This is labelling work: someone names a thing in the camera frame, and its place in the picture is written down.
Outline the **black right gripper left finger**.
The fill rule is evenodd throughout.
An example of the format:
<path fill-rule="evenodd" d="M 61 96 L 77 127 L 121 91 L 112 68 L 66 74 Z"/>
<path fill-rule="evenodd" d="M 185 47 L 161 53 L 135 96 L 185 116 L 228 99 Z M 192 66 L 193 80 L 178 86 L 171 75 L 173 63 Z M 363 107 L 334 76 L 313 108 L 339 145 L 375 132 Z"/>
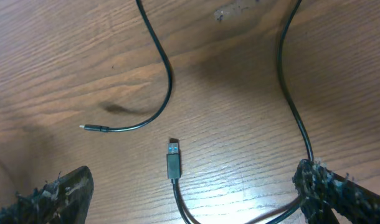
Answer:
<path fill-rule="evenodd" d="M 81 166 L 0 209 L 0 224 L 84 224 L 94 191 L 92 173 Z"/>

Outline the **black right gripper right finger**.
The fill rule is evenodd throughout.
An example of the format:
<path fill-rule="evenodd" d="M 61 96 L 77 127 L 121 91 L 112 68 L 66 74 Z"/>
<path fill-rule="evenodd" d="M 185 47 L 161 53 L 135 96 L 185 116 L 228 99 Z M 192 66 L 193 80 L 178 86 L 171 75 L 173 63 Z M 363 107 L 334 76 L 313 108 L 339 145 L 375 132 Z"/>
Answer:
<path fill-rule="evenodd" d="M 317 163 L 301 160 L 292 180 L 307 223 L 338 223 L 335 212 L 351 223 L 380 223 L 380 195 Z"/>

